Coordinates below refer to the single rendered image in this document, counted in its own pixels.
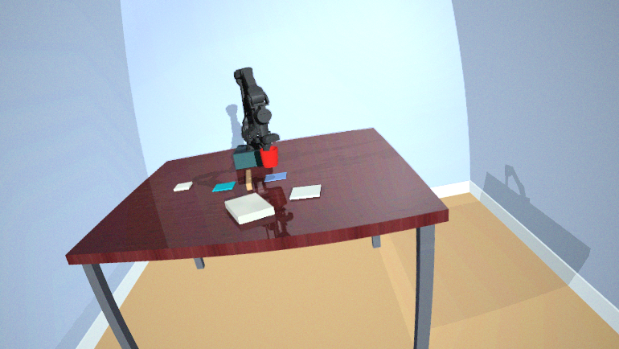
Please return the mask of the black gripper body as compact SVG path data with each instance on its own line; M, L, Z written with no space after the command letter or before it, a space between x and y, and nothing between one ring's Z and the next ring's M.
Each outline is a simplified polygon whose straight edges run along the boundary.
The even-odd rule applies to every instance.
M259 126L259 129L261 132L260 136L256 136L254 138L255 142L262 141L264 144L269 144L270 142L280 140L279 135L277 135L277 133L271 133L271 131L269 131L268 124L269 124L269 121L264 122L264 123L260 123L259 121L253 122L252 127L255 127L254 125Z

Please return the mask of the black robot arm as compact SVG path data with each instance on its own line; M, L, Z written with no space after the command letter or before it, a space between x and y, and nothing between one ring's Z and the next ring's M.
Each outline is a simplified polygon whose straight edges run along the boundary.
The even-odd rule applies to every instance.
M271 120L272 114L269 109L266 109L266 106L269 106L269 99L263 88L257 86L252 68L236 69L233 75L240 87L244 107L241 137L247 143L247 152L258 150L260 147L254 143L254 138L260 136L261 132L259 126L254 125L255 127L252 127L252 124L254 121L264 123Z

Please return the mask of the white flat rectangular pad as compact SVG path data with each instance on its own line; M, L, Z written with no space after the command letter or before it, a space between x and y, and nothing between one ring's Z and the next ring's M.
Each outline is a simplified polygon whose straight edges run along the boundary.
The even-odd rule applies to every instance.
M290 196L290 200L320 197L320 191L321 185L294 187Z

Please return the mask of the white flat box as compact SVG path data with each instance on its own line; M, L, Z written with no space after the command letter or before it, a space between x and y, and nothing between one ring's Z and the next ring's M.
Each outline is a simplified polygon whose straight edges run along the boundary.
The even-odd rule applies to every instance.
M257 193L244 195L224 203L238 224L244 224L275 214L274 207Z

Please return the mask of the red cup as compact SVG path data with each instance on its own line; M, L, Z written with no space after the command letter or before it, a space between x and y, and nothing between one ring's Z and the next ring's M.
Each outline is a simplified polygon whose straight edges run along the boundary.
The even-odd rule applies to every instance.
M260 149L260 155L262 158L262 162L264 167L274 167L277 166L277 147L271 146L271 149L268 151L264 151L263 148Z

